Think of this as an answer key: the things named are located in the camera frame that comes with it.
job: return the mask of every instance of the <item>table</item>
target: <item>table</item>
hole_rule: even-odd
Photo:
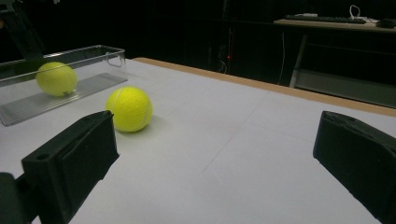
[[[396,88],[392,85],[314,72],[301,67],[301,61],[304,57],[304,50],[309,36],[307,31],[303,30],[305,28],[319,29],[323,34],[330,34],[331,32],[337,32],[338,34],[343,32],[357,32],[360,34],[364,32],[362,34],[377,36],[396,35],[396,28],[378,28],[371,21],[367,21],[364,24],[352,24],[278,20],[274,21],[274,24],[296,27],[297,29],[302,29],[303,32],[299,53],[290,79],[290,87],[323,92],[377,105],[396,107]]]
[[[116,132],[120,157],[70,223],[379,223],[312,156],[323,110],[396,136],[396,110],[146,58],[128,83],[0,126],[0,171],[134,85],[150,124]]]

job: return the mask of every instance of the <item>tennis ball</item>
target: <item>tennis ball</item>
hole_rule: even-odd
[[[65,96],[77,86],[75,71],[64,63],[44,63],[35,76],[38,86],[47,94]]]
[[[127,86],[114,90],[108,96],[106,110],[113,113],[113,123],[117,130],[137,132],[149,124],[152,103],[144,91]]]

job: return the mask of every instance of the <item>background desk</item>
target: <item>background desk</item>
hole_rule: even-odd
[[[152,121],[116,132],[120,158],[71,223],[379,223],[312,151],[323,110],[396,136],[395,110],[148,59],[127,67],[120,86],[148,93]],[[0,126],[0,171],[21,175],[23,157],[117,87]]]
[[[389,73],[393,72],[393,65],[396,63],[396,51],[392,46],[386,48],[385,51],[378,49],[367,50],[365,47],[369,45],[370,41],[362,41],[366,36],[374,36],[371,41],[381,42],[384,38],[393,38],[396,36],[396,29],[386,29],[375,27],[373,22],[366,22],[365,24],[349,24],[349,23],[337,23],[337,22],[316,22],[316,21],[291,21],[291,20],[279,20],[274,21],[275,24],[286,25],[300,29],[304,35],[301,42],[299,54],[294,65],[294,70],[290,79],[290,87],[318,91],[331,95],[337,95],[341,97],[346,97],[349,99],[359,100],[363,102],[368,102],[377,105],[384,105],[389,107],[396,107],[396,86],[395,83],[389,83],[388,81],[383,81],[383,79],[393,80],[393,78],[379,78],[379,77],[389,77]],[[339,51],[338,55],[332,58],[328,58],[331,67],[341,67],[338,70],[351,70],[347,76],[340,76],[337,74],[328,74],[318,71],[312,71],[309,69],[304,69],[302,67],[302,60],[304,57],[304,50],[307,45],[307,39],[309,39],[309,31],[306,29],[316,29],[317,32],[322,32],[323,35],[342,35],[347,36],[348,42],[361,43],[356,46],[343,46],[341,48],[333,47],[329,45],[317,47],[323,48],[323,52],[328,49],[342,49]],[[362,60],[360,58],[355,58],[353,55],[347,57],[345,55],[350,51],[356,51],[360,55],[366,55],[372,53],[372,60]],[[322,53],[313,55],[317,59],[323,56]],[[337,60],[338,58],[345,58],[343,61]],[[383,67],[384,63],[389,60],[387,64],[388,67]],[[356,67],[349,66],[349,64],[356,64]],[[370,67],[371,74],[365,76],[360,75],[361,70],[359,67]]]

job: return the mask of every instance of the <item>clear plastic container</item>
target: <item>clear plastic container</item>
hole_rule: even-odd
[[[92,46],[46,55],[33,61],[0,64],[0,120],[14,125],[85,96],[127,81],[125,50]],[[76,87],[62,96],[43,91],[36,81],[38,68],[45,63],[64,65],[40,70],[56,74],[66,66],[77,76]]]

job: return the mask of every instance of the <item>keyboard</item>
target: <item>keyboard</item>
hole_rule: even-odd
[[[297,15],[287,15],[285,20],[290,21],[324,21],[324,22],[338,22],[338,23],[355,23],[364,24],[366,21],[364,19],[352,19],[347,17],[313,17],[313,16],[297,16]]]

